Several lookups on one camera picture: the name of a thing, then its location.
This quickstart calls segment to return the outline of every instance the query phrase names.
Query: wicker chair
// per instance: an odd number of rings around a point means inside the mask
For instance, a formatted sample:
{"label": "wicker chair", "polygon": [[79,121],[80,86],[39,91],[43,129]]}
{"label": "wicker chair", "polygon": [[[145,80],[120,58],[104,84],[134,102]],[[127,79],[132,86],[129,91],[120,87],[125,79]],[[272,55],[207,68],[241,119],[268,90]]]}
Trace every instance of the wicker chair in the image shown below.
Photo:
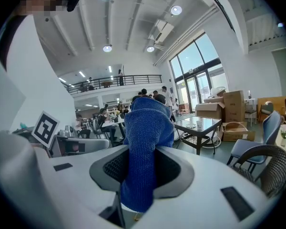
{"label": "wicker chair", "polygon": [[[241,167],[246,160],[255,156],[272,157],[256,178],[248,170]],[[279,194],[286,186],[286,151],[274,145],[261,145],[248,149],[231,168],[255,184],[260,179],[261,189],[268,197]]]}

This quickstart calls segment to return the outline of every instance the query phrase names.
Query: large window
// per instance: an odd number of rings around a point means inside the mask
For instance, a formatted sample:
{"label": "large window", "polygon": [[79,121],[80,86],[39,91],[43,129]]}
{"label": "large window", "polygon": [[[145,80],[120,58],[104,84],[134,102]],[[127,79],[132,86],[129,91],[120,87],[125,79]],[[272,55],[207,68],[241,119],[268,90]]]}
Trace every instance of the large window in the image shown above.
{"label": "large window", "polygon": [[191,111],[211,96],[212,88],[225,87],[228,91],[223,66],[205,33],[173,57],[170,63],[178,101]]}

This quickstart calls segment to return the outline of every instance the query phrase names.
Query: black metal railing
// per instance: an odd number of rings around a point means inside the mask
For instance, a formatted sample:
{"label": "black metal railing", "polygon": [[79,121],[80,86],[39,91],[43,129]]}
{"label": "black metal railing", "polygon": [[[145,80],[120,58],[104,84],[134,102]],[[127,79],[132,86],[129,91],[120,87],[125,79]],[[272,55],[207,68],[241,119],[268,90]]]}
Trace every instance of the black metal railing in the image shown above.
{"label": "black metal railing", "polygon": [[125,75],[125,76],[105,77],[105,78],[92,79],[90,81],[72,84],[71,86],[67,86],[64,84],[64,86],[66,87],[67,91],[71,95],[73,95],[113,86],[151,84],[151,83],[162,83],[161,75],[149,74],[149,75]]}

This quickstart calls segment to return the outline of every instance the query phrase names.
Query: glass coffee table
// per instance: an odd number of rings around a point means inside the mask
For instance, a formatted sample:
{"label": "glass coffee table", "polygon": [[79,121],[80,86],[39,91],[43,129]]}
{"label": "glass coffee table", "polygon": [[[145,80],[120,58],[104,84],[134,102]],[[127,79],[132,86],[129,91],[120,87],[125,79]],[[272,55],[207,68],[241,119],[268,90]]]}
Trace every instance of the glass coffee table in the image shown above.
{"label": "glass coffee table", "polygon": [[[201,121],[201,128],[197,128],[197,121]],[[189,134],[186,137],[179,138],[182,140],[182,142],[195,148],[196,154],[200,155],[200,149],[210,140],[213,141],[216,128],[220,126],[221,123],[221,119],[193,116],[184,120],[177,121],[174,126],[177,130],[181,130]],[[207,136],[207,134],[210,132],[213,132],[211,137]]]}

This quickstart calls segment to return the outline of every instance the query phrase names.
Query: air conditioner unit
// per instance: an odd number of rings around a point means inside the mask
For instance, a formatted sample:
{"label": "air conditioner unit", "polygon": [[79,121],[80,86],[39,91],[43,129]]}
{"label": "air conditioner unit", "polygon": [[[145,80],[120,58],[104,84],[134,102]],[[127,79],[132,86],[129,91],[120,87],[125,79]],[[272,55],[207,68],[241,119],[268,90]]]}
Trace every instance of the air conditioner unit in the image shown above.
{"label": "air conditioner unit", "polygon": [[154,40],[155,43],[163,42],[173,28],[173,25],[157,20],[148,39]]}

